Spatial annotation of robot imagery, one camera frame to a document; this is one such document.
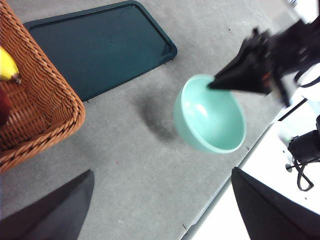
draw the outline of wicker basket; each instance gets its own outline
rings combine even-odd
[[[0,127],[3,173],[77,131],[85,108],[5,0],[0,7],[0,44],[22,76],[21,85],[1,84],[12,104],[9,121]]]

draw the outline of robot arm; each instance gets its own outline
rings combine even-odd
[[[208,85],[211,89],[241,90],[269,94],[279,90],[288,107],[289,97],[282,77],[297,72],[298,79],[314,64],[320,63],[320,16],[308,24],[296,22],[282,33],[259,33],[255,28],[246,38],[237,56]],[[320,82],[320,77],[300,87],[310,87]]]

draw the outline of black cable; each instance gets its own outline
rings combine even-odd
[[[304,84],[304,85],[300,85],[301,88],[309,88],[309,87],[312,87],[313,85],[316,85],[320,83],[320,76],[318,78],[316,78],[315,80],[313,80],[312,82],[309,82],[307,84]]]
[[[308,99],[304,98],[301,102],[299,102],[296,106],[294,106],[290,111],[288,111],[285,115],[283,115],[278,121],[283,121],[286,117],[292,114],[295,110],[297,110],[302,104],[304,104]]]
[[[315,185],[309,180],[309,178],[304,174],[304,170],[305,170],[305,167],[307,165],[306,164],[303,164],[302,167],[299,167],[299,163],[297,161],[296,158],[294,158],[294,162],[293,162],[296,170],[298,171],[298,177],[297,177],[297,180],[296,180],[296,184],[298,185],[298,188],[301,190],[301,191],[304,191],[304,192],[307,192],[309,191],[310,189],[312,189]],[[301,178],[304,178],[304,180],[307,181],[307,183],[309,184],[309,186],[305,189],[303,189],[301,187]]]

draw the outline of tray rim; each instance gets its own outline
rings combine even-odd
[[[112,3],[112,4],[108,4],[108,5],[104,5],[104,6],[98,6],[98,7],[75,11],[75,12],[66,13],[66,14],[62,14],[62,15],[41,18],[38,20],[32,20],[32,21],[25,22],[23,24],[23,26],[27,29],[27,31],[32,36],[32,33],[30,30],[36,26],[45,25],[45,24],[49,24],[49,23],[53,23],[53,22],[60,22],[60,21],[71,19],[71,18],[76,18],[76,17],[88,15],[88,14],[94,14],[94,13],[98,13],[98,12],[102,12],[102,11],[106,11],[106,10],[112,10],[115,8],[121,8],[121,7],[129,6],[129,5],[134,5],[137,8],[139,8],[141,13],[146,18],[146,20],[153,26],[153,28],[162,37],[162,39],[171,47],[172,51],[170,54],[167,55],[166,58],[164,58],[161,62],[156,64],[154,67],[147,68],[145,71],[143,71],[143,72],[141,72],[141,73],[139,73],[129,79],[126,79],[124,82],[121,82],[120,84],[117,84],[108,90],[103,90],[99,94],[95,94],[90,97],[82,98],[81,96],[79,96],[79,98],[81,99],[82,102],[86,102],[86,101],[93,99],[103,93],[106,93],[116,87],[119,87],[120,85],[125,84],[125,83],[131,81],[132,79],[138,78],[139,76],[161,66],[162,64],[165,64],[168,61],[173,60],[178,54],[178,48],[176,47],[174,42],[170,39],[170,37],[166,34],[166,32],[161,28],[161,26],[156,22],[156,20],[152,17],[152,15],[148,12],[148,10],[140,2],[138,2],[136,0],[126,0],[126,1],[122,1],[122,2]]]

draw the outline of bowl rim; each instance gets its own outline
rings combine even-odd
[[[246,121],[246,117],[245,117],[245,114],[244,114],[244,111],[241,107],[241,105],[238,103],[237,99],[235,98],[235,96],[233,95],[233,93],[230,91],[230,90],[226,90],[225,92],[227,94],[229,94],[233,100],[233,102],[235,103],[235,105],[238,107],[239,109],[239,112],[240,112],[240,116],[241,116],[241,119],[242,119],[242,125],[243,125],[243,135],[242,135],[242,139],[241,141],[239,142],[239,144],[234,147],[234,148],[230,148],[230,149],[223,149],[223,148],[219,148],[219,147],[216,147],[212,144],[210,144],[209,142],[207,142],[195,129],[194,127],[192,126],[192,124],[189,123],[188,121],[188,118],[186,117],[186,113],[185,113],[185,110],[184,110],[184,107],[183,107],[183,98],[184,98],[184,93],[186,91],[186,88],[187,86],[199,79],[199,78],[202,78],[202,79],[206,79],[208,83],[212,82],[215,80],[215,77],[212,76],[212,75],[209,75],[209,74],[197,74],[197,75],[194,75],[192,76],[191,78],[188,79],[188,81],[184,84],[182,90],[181,90],[181,97],[180,97],[180,107],[181,107],[181,112],[182,112],[182,116],[183,116],[183,119],[187,125],[187,127],[189,128],[189,130],[191,131],[192,135],[196,138],[196,140],[198,142],[200,142],[206,149],[212,151],[212,152],[216,152],[216,153],[219,153],[219,154],[228,154],[228,153],[232,153],[234,151],[236,151],[237,149],[240,148],[240,146],[244,143],[245,141],[245,138],[246,138],[246,133],[247,133],[247,121]]]

